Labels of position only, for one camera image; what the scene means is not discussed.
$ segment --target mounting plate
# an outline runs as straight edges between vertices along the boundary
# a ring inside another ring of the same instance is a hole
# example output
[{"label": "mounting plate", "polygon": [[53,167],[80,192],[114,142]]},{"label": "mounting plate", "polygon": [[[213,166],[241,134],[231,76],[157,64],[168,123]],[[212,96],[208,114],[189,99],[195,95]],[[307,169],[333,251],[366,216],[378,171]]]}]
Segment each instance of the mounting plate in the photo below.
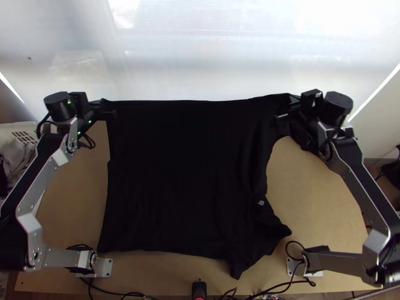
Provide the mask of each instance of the mounting plate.
[{"label": "mounting plate", "polygon": [[83,277],[83,278],[102,278],[102,277],[110,277],[111,270],[113,268],[113,260],[111,258],[101,258],[97,257],[95,262],[92,263],[94,273],[90,273],[87,275],[76,273],[75,277]]},{"label": "mounting plate", "polygon": [[[298,263],[299,263],[299,261],[293,260],[290,257],[286,257],[287,275],[292,277],[293,271],[296,268],[296,266],[298,265]],[[323,271],[318,271],[318,272],[315,272],[315,273],[306,273],[306,271],[307,270],[305,268],[305,265],[302,264],[297,268],[296,273],[294,274],[294,276],[300,276],[300,277],[322,277],[322,276],[324,276],[324,272]]]}]

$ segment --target wooden tabletop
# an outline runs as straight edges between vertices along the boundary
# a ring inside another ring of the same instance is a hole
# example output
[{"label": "wooden tabletop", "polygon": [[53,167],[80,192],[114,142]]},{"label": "wooden tabletop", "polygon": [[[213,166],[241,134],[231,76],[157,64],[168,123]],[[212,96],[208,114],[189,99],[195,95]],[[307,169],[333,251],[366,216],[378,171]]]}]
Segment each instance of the wooden tabletop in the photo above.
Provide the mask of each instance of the wooden tabletop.
[{"label": "wooden tabletop", "polygon": [[[56,172],[47,187],[37,219],[43,239],[51,247],[75,244],[97,246],[107,197],[107,162],[110,158],[105,122],[88,132],[97,147],[80,149]],[[302,151],[290,138],[276,142],[267,166],[267,198],[292,235],[282,240],[272,255],[246,270],[240,280],[229,275],[222,260],[166,252],[112,252],[109,278],[94,281],[109,291],[138,291],[152,296],[187,296],[192,282],[207,283],[209,295],[221,295],[237,287],[237,295],[250,295],[289,281],[285,243],[296,240],[306,248],[328,245],[331,251],[361,253],[367,238],[355,199],[342,181],[313,154]],[[316,287],[294,284],[288,293],[320,293],[370,290],[360,278],[325,271],[313,279]],[[66,269],[52,268],[20,273],[17,291],[85,294],[87,287]]]}]

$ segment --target robotic arm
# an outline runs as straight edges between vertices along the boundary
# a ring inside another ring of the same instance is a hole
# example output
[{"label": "robotic arm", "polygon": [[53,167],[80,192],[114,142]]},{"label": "robotic arm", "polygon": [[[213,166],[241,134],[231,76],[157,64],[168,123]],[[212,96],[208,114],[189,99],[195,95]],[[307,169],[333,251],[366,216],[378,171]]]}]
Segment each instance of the robotic arm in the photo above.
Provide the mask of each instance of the robotic arm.
[{"label": "robotic arm", "polygon": [[44,268],[67,268],[77,277],[109,277],[112,259],[100,258],[92,248],[76,245],[53,248],[42,240],[42,226],[33,214],[57,168],[68,163],[81,145],[81,136],[97,120],[106,120],[106,100],[88,102],[84,92],[58,92],[44,99],[49,113],[43,123],[57,126],[57,133],[44,134],[36,157],[0,207],[0,269],[33,272]]},{"label": "robotic arm", "polygon": [[288,114],[276,117],[288,122],[291,137],[303,150],[318,155],[343,178],[371,226],[362,253],[332,252],[326,245],[302,251],[305,273],[329,270],[387,286],[400,281],[400,218],[364,166],[353,128],[344,122],[352,107],[343,94],[331,91],[324,98],[314,89],[292,95]]},{"label": "robotic arm", "polygon": [[[45,119],[50,118],[45,122],[55,124],[57,133],[40,138],[36,158],[0,207],[0,269],[33,272],[59,267],[77,277],[109,277],[112,259],[98,257],[93,249],[46,245],[33,210],[57,168],[73,158],[79,139],[96,121],[113,118],[115,111],[105,99],[89,103],[84,92],[58,92],[44,103],[49,111]],[[400,281],[400,217],[365,168],[353,128],[344,122],[353,101],[337,92],[324,98],[315,89],[300,97],[291,95],[289,107],[276,121],[286,122],[303,150],[318,155],[343,178],[372,227],[362,253],[332,252],[326,245],[302,251],[305,272],[350,274],[373,286]]]}]

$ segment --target wire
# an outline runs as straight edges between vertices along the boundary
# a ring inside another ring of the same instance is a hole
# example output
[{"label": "wire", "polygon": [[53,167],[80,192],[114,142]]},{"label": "wire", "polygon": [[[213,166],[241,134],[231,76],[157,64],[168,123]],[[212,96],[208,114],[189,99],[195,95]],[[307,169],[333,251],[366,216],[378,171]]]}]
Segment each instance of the wire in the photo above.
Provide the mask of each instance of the wire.
[{"label": "wire", "polygon": [[91,291],[92,282],[93,282],[93,278],[91,278],[91,279],[89,280],[89,284],[87,285],[87,294],[89,295],[89,299],[90,299],[90,300],[94,300],[94,299],[93,299],[93,296],[92,296],[92,291]]},{"label": "wire", "polygon": [[40,139],[40,138],[41,138],[41,127],[42,127],[42,125],[45,123],[45,121],[46,121],[49,117],[50,117],[50,112],[48,112],[48,113],[44,116],[44,118],[37,124],[36,130],[35,130],[37,139]]},{"label": "wire", "polygon": [[330,133],[330,135],[322,142],[321,146],[319,147],[319,152],[324,153],[322,151],[325,151],[325,145],[333,139],[333,137],[341,130],[341,127],[343,125],[343,122],[345,121],[346,116],[342,116],[337,127]]},{"label": "wire", "polygon": [[90,149],[93,149],[94,147],[96,147],[96,142],[90,136],[88,136],[86,133],[84,133],[82,135],[82,137],[84,137],[85,140],[89,143]]},{"label": "wire", "polygon": [[234,296],[235,296],[235,294],[236,294],[237,289],[238,289],[238,288],[235,287],[235,288],[232,288],[232,289],[226,291],[226,292],[225,292],[222,296],[220,296],[218,299],[216,299],[216,297],[214,296],[214,300],[230,300],[230,299],[236,300],[237,298],[235,298]]},{"label": "wire", "polygon": [[302,259],[302,258],[295,258],[295,257],[293,257],[293,256],[291,256],[291,255],[289,254],[289,252],[288,252],[288,247],[289,247],[290,244],[293,244],[293,243],[299,245],[303,250],[306,250],[306,249],[304,248],[304,246],[303,246],[302,244],[300,244],[298,241],[296,241],[296,240],[290,240],[290,241],[288,241],[288,242],[286,243],[286,245],[285,245],[285,247],[284,247],[284,250],[286,251],[287,256],[290,257],[290,258],[291,258],[292,260],[294,260],[294,261],[303,262],[304,259]]},{"label": "wire", "polygon": [[[254,294],[254,295],[248,297],[246,300],[252,300],[252,299],[254,299],[254,298],[257,298],[258,296],[265,295],[265,294],[267,294],[268,292],[271,292],[272,290],[274,290],[274,289],[276,289],[276,288],[279,288],[279,287],[281,287],[281,286],[286,286],[286,285],[287,285],[287,287],[286,287],[285,289],[280,290],[280,291],[274,291],[273,293],[274,293],[274,294],[282,294],[282,293],[286,292],[286,291],[292,286],[292,284],[293,284],[293,279],[295,278],[295,273],[296,273],[297,269],[299,268],[299,266],[302,265],[302,264],[304,264],[304,261],[299,262],[299,263],[296,265],[296,267],[295,267],[294,270],[293,270],[293,273],[291,274],[291,278],[290,278],[290,281],[289,281],[289,282],[284,282],[284,283],[277,284],[277,285],[275,285],[275,286],[273,286],[273,287],[270,287],[270,288],[268,288],[268,289],[266,289],[266,290],[263,290],[263,291],[261,291],[261,292],[259,292],[259,293],[257,293],[257,294]],[[307,277],[306,277],[306,280],[301,280],[301,281],[304,281],[304,282],[309,283],[310,286],[312,286],[312,287],[315,287],[315,285],[316,285],[315,282],[310,281]]]},{"label": "wire", "polygon": [[41,121],[37,124],[36,130],[35,130],[37,139],[40,139],[41,136],[42,136],[41,130],[42,130],[43,124],[49,123],[49,124],[52,124],[52,125],[54,125],[54,126],[56,126],[56,127],[58,126],[57,123],[55,123],[55,122],[53,122],[53,121],[47,120],[48,117],[50,117],[50,113],[46,114],[46,116],[43,118],[43,120],[41,120]]},{"label": "wire", "polygon": [[91,282],[87,282],[86,280],[84,280],[83,278],[79,278],[81,281],[83,281],[86,285],[88,285],[88,290],[90,291],[91,289],[95,289],[95,290],[97,290],[97,291],[99,291],[99,292],[102,292],[102,293],[104,293],[104,294],[109,294],[109,295],[115,295],[115,296],[123,296],[123,297],[127,297],[127,296],[130,296],[130,297],[144,297],[145,296],[145,294],[143,294],[143,293],[141,293],[141,292],[136,292],[136,291],[131,291],[131,292],[128,292],[128,293],[120,293],[120,292],[113,292],[113,291],[108,291],[108,290],[105,290],[105,289],[102,289],[102,288],[99,288],[99,287],[97,287],[97,286],[95,286],[95,285],[93,285],[92,284],[92,282],[93,282],[93,278],[91,278],[90,280],[91,280]]},{"label": "wire", "polygon": [[[270,287],[270,288],[265,289],[265,290],[263,290],[263,291],[261,291],[261,292],[259,292],[257,294],[254,294],[254,295],[251,295],[251,296],[247,297],[245,300],[253,300],[254,298],[257,298],[259,296],[268,294],[270,292],[274,293],[274,294],[282,294],[282,293],[286,292],[293,284],[305,284],[305,283],[307,283],[312,287],[315,287],[317,285],[314,281],[311,281],[308,277],[305,277],[305,280],[293,280],[295,278],[295,274],[296,274],[296,271],[299,268],[299,266],[305,264],[306,262],[305,262],[305,260],[303,258],[293,257],[292,255],[289,254],[288,247],[289,247],[290,244],[297,244],[303,250],[305,250],[304,246],[301,243],[299,243],[298,241],[296,241],[296,240],[288,241],[286,243],[285,247],[284,247],[287,256],[290,257],[292,260],[299,262],[296,265],[296,267],[294,268],[294,270],[293,270],[293,272],[291,274],[290,281],[274,285],[273,287]],[[275,290],[275,289],[277,289],[279,287],[282,287],[282,286],[287,286],[287,287],[284,288],[283,290],[280,290],[280,291],[273,291],[273,290]],[[222,296],[220,296],[218,299],[216,299],[214,297],[214,300],[238,300],[237,298],[234,297],[235,294],[236,294],[236,290],[237,290],[236,287],[233,288],[233,289],[230,289],[226,293],[224,293]]]},{"label": "wire", "polygon": [[[398,153],[396,162],[398,162],[398,161],[400,160],[400,149],[399,149],[398,151],[399,151],[399,153]],[[377,180],[378,180],[379,178],[381,178],[383,175],[385,175],[385,174],[384,174],[383,170],[381,169],[380,172],[379,172],[379,174],[378,174],[378,176],[375,177],[375,181],[377,181]]]}]

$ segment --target black t-shirt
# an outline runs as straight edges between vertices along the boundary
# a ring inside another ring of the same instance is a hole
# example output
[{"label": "black t-shirt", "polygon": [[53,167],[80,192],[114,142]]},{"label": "black t-shirt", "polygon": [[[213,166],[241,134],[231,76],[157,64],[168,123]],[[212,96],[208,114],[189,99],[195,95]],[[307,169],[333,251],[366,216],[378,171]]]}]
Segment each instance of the black t-shirt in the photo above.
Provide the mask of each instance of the black t-shirt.
[{"label": "black t-shirt", "polygon": [[289,94],[234,101],[118,101],[107,121],[108,195],[97,250],[224,259],[242,272],[291,234],[266,199]]}]

